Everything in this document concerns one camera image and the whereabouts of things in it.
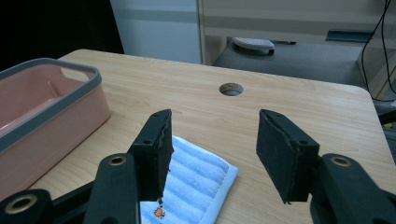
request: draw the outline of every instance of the wooden table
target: wooden table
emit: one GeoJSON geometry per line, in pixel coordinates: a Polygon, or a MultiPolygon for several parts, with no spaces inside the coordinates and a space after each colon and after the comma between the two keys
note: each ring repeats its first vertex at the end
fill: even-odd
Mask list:
{"type": "Polygon", "coordinates": [[[90,50],[62,60],[99,69],[111,118],[33,188],[53,198],[94,179],[99,161],[125,152],[148,117],[173,111],[173,134],[239,168],[218,223],[310,223],[309,203],[283,204],[256,156],[259,110],[286,115],[320,143],[319,154],[358,161],[382,189],[396,193],[396,166],[367,91],[347,85],[160,61],[90,50]],[[243,86],[225,96],[219,86],[243,86]]]}

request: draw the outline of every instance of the embroidered pattern on towel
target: embroidered pattern on towel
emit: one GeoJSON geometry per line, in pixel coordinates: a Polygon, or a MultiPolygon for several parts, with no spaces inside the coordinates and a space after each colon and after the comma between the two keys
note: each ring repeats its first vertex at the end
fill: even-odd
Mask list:
{"type": "MultiPolygon", "coordinates": [[[[175,152],[166,178],[163,203],[141,203],[142,223],[201,223],[219,190],[228,191],[231,186],[221,187],[230,171],[230,163],[178,137],[173,137],[173,145],[175,152]]],[[[237,168],[233,167],[233,180],[236,172],[237,168]]],[[[223,200],[216,206],[221,207],[223,200]]]]}

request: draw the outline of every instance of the pink plastic bin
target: pink plastic bin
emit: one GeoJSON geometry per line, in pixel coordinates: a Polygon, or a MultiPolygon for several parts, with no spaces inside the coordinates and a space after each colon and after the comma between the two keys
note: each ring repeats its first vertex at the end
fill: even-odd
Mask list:
{"type": "Polygon", "coordinates": [[[94,67],[36,59],[0,73],[0,200],[29,188],[110,116],[94,67]]]}

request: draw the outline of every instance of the white object on floor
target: white object on floor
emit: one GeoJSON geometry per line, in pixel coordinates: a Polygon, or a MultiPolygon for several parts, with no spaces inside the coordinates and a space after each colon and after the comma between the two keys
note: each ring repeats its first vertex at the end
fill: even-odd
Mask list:
{"type": "Polygon", "coordinates": [[[233,42],[235,43],[235,45],[245,49],[269,50],[269,55],[273,55],[275,52],[274,44],[267,39],[233,37],[233,42]]]}
{"type": "Polygon", "coordinates": [[[140,203],[142,223],[215,223],[238,168],[173,136],[163,204],[140,203]]]}

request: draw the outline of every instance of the blue towel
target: blue towel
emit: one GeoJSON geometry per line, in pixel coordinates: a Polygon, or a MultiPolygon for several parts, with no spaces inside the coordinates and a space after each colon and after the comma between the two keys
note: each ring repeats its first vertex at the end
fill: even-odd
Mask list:
{"type": "Polygon", "coordinates": [[[238,168],[173,136],[163,203],[140,203],[142,223],[214,223],[238,168]]]}

